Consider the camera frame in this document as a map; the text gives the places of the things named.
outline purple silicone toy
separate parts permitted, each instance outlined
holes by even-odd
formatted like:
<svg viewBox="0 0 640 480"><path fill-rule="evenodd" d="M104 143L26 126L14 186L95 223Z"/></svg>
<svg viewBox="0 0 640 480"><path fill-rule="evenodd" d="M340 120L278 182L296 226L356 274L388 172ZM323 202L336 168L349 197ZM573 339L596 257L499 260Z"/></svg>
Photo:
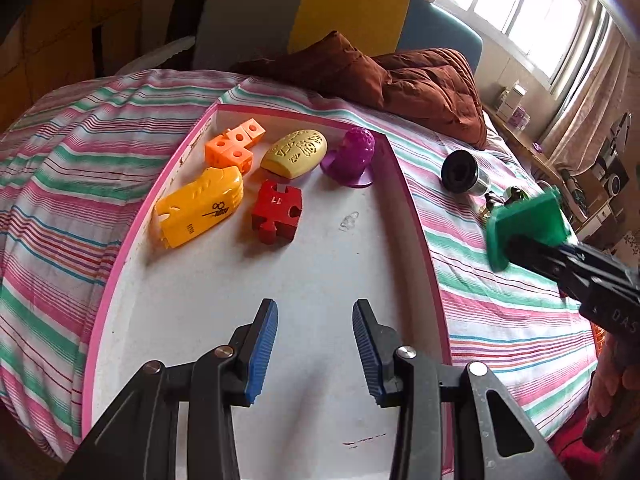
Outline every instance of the purple silicone toy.
<svg viewBox="0 0 640 480"><path fill-rule="evenodd" d="M367 187L373 182L370 164L376 141L366 128L347 130L337 150L329 150L320 162L322 170L338 184Z"/></svg>

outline brown quilt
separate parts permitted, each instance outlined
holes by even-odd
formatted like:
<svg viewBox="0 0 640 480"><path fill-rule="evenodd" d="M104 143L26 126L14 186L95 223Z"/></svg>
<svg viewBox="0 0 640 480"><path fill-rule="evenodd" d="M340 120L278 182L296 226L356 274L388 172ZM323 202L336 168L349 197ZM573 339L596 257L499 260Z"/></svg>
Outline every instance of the brown quilt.
<svg viewBox="0 0 640 480"><path fill-rule="evenodd" d="M368 57L333 31L305 50L237 64L257 75L383 110L484 150L486 126L465 57L428 48Z"/></svg>

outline red puzzle cube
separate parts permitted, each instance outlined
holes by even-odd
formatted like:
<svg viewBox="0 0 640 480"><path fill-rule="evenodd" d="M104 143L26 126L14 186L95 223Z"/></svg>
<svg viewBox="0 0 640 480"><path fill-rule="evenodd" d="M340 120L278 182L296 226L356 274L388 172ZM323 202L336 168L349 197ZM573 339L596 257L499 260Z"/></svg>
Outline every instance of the red puzzle cube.
<svg viewBox="0 0 640 480"><path fill-rule="evenodd" d="M302 214L302 190L265 180L251 212L251 224L263 244L273 244L276 236L293 240Z"/></svg>

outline green plastic block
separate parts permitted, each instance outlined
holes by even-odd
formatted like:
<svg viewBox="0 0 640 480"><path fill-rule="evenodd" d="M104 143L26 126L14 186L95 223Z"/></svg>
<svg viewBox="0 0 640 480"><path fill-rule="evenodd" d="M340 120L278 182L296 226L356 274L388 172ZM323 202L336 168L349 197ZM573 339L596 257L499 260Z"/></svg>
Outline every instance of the green plastic block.
<svg viewBox="0 0 640 480"><path fill-rule="evenodd" d="M504 248L513 235L525 235L551 247L567 240L571 231L564 223L559 197L554 187L530 200L494 208L486 223L486 255L493 272L509 265Z"/></svg>

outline beige oval object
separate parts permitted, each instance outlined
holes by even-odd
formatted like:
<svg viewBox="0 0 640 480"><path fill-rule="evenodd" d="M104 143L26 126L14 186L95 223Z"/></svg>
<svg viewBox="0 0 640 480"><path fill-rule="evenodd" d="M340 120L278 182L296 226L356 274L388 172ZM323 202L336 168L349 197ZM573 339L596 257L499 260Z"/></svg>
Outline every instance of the beige oval object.
<svg viewBox="0 0 640 480"><path fill-rule="evenodd" d="M315 168L326 155L326 139L316 130L298 130L282 137L264 154L260 166L285 178Z"/></svg>

